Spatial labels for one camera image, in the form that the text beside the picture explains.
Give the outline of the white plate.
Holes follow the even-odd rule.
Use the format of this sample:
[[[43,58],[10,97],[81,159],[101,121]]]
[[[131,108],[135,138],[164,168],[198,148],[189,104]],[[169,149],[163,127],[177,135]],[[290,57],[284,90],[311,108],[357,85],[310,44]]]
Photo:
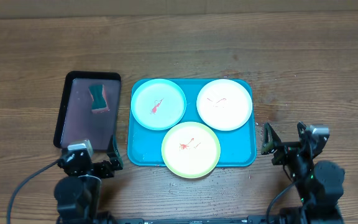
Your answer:
[[[245,87],[233,80],[219,79],[202,87],[196,109],[208,126],[220,131],[233,131],[248,122],[253,105]]]

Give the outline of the green and pink sponge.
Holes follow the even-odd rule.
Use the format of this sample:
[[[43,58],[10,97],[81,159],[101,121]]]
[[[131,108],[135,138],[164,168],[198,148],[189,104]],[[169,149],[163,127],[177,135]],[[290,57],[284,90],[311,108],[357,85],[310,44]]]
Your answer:
[[[92,99],[91,112],[96,114],[109,111],[104,85],[91,85],[88,89]]]

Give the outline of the light blue plate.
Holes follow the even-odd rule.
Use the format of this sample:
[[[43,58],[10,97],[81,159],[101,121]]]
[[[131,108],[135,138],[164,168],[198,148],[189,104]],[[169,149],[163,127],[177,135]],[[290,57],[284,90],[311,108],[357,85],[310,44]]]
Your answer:
[[[140,84],[131,99],[131,112],[143,127],[161,131],[176,125],[184,116],[186,96],[176,83],[152,79]]]

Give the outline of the yellow-green plate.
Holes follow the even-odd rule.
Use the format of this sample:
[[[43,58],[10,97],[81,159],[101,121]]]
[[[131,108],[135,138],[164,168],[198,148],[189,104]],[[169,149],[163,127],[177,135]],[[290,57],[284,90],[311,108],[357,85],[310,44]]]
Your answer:
[[[221,146],[211,128],[189,121],[175,125],[166,133],[161,154],[164,164],[175,175],[198,179],[217,166]]]

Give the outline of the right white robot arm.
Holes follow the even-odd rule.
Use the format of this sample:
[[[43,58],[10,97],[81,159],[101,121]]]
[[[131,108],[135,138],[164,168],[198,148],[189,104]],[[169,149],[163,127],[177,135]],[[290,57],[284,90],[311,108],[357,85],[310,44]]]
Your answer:
[[[344,193],[345,170],[331,161],[313,162],[330,137],[325,125],[297,124],[298,140],[283,142],[269,123],[264,124],[262,155],[272,154],[272,164],[282,166],[291,184],[269,204],[262,223],[343,223],[337,205]],[[275,202],[296,188],[302,206],[283,208],[270,214]]]

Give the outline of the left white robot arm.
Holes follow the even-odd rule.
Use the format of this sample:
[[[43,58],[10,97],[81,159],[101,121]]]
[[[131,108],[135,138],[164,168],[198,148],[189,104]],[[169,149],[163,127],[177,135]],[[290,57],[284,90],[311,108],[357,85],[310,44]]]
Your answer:
[[[113,178],[123,169],[116,138],[111,136],[106,154],[109,159],[92,162],[93,147],[85,139],[62,149],[57,165],[68,175],[54,189],[59,217],[57,223],[116,223],[110,212],[99,212],[103,179]]]

